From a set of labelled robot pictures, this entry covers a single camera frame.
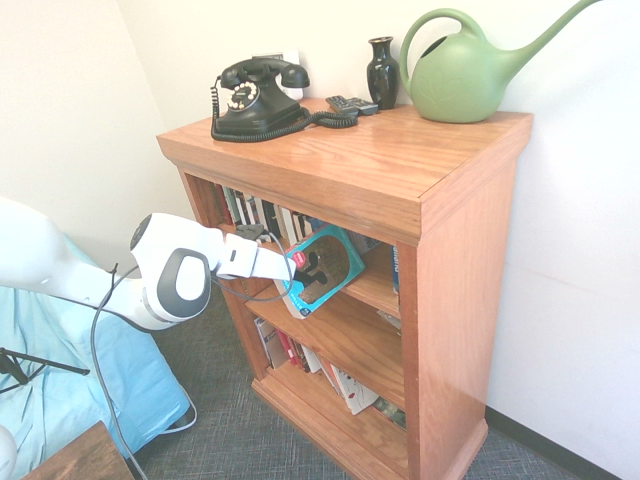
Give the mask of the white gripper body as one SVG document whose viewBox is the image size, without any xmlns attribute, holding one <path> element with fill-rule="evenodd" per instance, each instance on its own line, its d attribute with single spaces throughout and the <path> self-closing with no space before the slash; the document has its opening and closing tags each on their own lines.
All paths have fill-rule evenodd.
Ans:
<svg viewBox="0 0 640 480">
<path fill-rule="evenodd" d="M 263 248 L 254 240 L 226 237 L 217 277 L 226 280 L 266 278 L 289 281 L 295 270 L 295 262 L 282 253 Z"/>
</svg>

